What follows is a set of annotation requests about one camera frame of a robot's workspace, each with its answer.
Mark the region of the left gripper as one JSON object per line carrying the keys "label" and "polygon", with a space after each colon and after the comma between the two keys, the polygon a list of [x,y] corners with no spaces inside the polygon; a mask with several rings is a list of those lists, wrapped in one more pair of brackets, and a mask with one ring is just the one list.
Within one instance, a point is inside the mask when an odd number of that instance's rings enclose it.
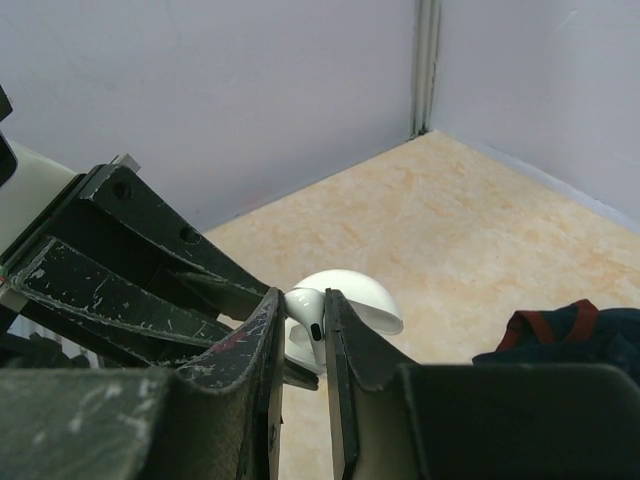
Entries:
{"label": "left gripper", "polygon": [[47,328],[119,366],[177,367],[230,333],[220,314],[246,320],[266,295],[268,285],[124,166],[99,165],[82,187],[82,202],[113,242],[21,241],[76,177],[1,137],[7,279]]}

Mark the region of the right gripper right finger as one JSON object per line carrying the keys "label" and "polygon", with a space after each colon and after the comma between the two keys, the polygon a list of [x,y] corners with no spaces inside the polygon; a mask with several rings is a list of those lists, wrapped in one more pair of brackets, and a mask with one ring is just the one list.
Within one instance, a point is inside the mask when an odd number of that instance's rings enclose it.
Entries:
{"label": "right gripper right finger", "polygon": [[338,479],[635,479],[639,381],[603,364],[422,365],[328,292]]}

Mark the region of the white earbud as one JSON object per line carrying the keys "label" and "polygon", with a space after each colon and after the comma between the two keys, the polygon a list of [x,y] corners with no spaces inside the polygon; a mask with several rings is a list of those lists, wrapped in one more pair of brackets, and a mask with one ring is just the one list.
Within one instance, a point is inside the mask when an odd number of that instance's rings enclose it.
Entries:
{"label": "white earbud", "polygon": [[324,295],[315,289],[296,288],[285,295],[286,314],[305,328],[316,365],[326,363],[324,307]]}

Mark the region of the white earbud case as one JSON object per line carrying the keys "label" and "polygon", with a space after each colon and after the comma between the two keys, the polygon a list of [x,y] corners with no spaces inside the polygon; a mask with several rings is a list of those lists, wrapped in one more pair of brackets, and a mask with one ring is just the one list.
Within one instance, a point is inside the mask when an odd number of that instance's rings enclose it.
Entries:
{"label": "white earbud case", "polygon": [[[291,290],[296,288],[318,290],[324,295],[324,300],[326,290],[340,291],[360,319],[383,335],[398,335],[404,329],[400,309],[391,294],[377,280],[363,273],[345,269],[324,270],[302,279]],[[315,374],[324,373],[326,363],[315,364],[305,328],[288,317],[286,310],[285,316],[285,358]],[[324,335],[326,333],[325,317],[324,307]]]}

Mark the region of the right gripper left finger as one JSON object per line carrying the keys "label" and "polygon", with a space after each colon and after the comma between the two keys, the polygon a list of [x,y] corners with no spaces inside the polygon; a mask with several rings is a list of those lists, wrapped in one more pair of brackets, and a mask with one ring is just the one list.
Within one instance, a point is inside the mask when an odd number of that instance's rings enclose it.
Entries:
{"label": "right gripper left finger", "polygon": [[178,369],[8,369],[5,479],[274,479],[283,295]]}

